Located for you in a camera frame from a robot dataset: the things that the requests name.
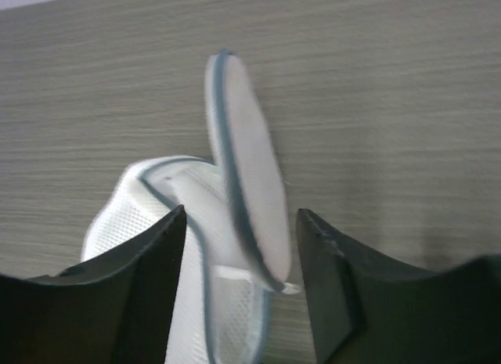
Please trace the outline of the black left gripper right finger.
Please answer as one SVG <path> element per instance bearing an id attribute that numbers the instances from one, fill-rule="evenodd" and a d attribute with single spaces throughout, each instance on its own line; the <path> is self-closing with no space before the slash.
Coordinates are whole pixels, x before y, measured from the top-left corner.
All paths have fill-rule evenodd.
<path id="1" fill-rule="evenodd" d="M 320 363 L 497 363 L 500 257 L 436 272 L 297 213 L 297 244 Z"/>

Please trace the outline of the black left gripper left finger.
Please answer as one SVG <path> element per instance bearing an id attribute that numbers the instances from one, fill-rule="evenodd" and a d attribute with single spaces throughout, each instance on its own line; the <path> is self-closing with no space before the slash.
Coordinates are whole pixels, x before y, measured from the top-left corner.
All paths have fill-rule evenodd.
<path id="1" fill-rule="evenodd" d="M 4 363 L 162 363 L 186 238 L 176 207 L 54 276 L 1 278 Z"/>

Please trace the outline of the white mesh laundry bag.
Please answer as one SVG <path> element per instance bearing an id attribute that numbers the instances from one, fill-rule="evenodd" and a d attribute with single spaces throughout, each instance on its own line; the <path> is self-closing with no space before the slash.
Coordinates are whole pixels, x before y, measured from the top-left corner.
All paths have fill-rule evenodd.
<path id="1" fill-rule="evenodd" d="M 297 294 L 287 199 L 265 115 L 245 63 L 209 58 L 204 101 L 212 158 L 129 165 L 85 235 L 82 260 L 148 229 L 178 205 L 187 216 L 168 363 L 257 363 L 274 293 Z"/>

